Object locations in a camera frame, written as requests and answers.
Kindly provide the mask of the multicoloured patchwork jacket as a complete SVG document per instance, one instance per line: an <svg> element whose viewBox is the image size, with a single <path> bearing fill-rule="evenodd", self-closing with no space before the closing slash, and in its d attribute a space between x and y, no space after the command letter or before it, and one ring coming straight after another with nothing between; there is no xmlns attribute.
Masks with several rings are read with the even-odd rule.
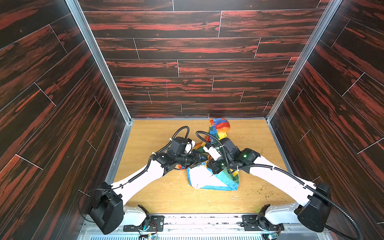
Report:
<svg viewBox="0 0 384 240"><path fill-rule="evenodd" d="M230 123L226 119L210 119L209 133L219 140L227 136L229 129ZM238 172L229 174L226 170L222 170L215 174L212 169L208 168L208 164L214 159L206 152L208 149L206 142L196 144L194 149L202 153L207 160L194 168L187 169L188 181L193 188L218 191L236 191L238 189Z"/></svg>

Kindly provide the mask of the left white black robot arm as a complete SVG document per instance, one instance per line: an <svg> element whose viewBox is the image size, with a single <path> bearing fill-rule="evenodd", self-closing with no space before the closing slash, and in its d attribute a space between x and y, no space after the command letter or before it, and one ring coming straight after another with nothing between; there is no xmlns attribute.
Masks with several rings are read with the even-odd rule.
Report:
<svg viewBox="0 0 384 240"><path fill-rule="evenodd" d="M142 169L111 185L101 183L89 191L91 195L88 215L101 232L110 234L122 222L128 225L140 225L134 219L147 217L141 208L124 209L124 205L144 187L160 179L180 165L193 168L205 162L207 157L193 147L195 142L188 138L175 137L161 150L152 153L149 162Z"/></svg>

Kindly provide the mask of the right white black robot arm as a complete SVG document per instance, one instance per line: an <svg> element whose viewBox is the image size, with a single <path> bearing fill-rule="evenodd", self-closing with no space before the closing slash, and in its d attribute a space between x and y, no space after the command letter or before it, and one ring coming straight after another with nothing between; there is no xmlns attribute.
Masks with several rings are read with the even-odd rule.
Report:
<svg viewBox="0 0 384 240"><path fill-rule="evenodd" d="M331 211L331 205L312 192L320 191L330 196L326 184L316 184L301 179L272 164L258 152L246 148L242 151L234 143L224 138L203 148L212 160L208 164L214 174L223 171L244 171L259 177L280 189L292 199L289 205L264 205L257 215L256 225L264 231L278 231L283 224L302 224L314 232L322 232Z"/></svg>

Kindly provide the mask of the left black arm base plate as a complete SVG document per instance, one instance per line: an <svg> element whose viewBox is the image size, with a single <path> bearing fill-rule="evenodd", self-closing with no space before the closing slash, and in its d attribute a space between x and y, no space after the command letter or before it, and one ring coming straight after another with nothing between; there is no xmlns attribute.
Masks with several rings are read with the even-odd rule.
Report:
<svg viewBox="0 0 384 240"><path fill-rule="evenodd" d="M125 225L123 232L162 232L164 229L165 216L162 215L150 215L147 216L143 223L138 226Z"/></svg>

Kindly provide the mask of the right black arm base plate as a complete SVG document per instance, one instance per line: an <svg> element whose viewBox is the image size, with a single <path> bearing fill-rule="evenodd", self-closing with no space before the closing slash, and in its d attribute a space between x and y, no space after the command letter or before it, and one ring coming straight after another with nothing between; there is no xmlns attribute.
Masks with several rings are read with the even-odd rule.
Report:
<svg viewBox="0 0 384 240"><path fill-rule="evenodd" d="M273 225L265 217L259 218L258 215L242 215L242 222L240 224L245 231L269 231L269 232L281 232L284 225Z"/></svg>

